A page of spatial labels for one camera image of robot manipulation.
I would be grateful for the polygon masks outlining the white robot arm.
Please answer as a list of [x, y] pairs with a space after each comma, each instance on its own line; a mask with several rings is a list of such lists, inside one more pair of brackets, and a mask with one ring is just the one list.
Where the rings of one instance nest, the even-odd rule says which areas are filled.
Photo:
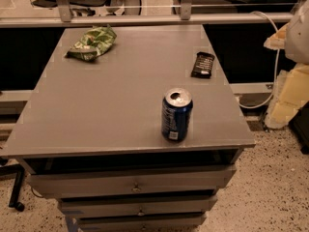
[[309, 0], [299, 7], [287, 26], [285, 54], [296, 63], [309, 64]]

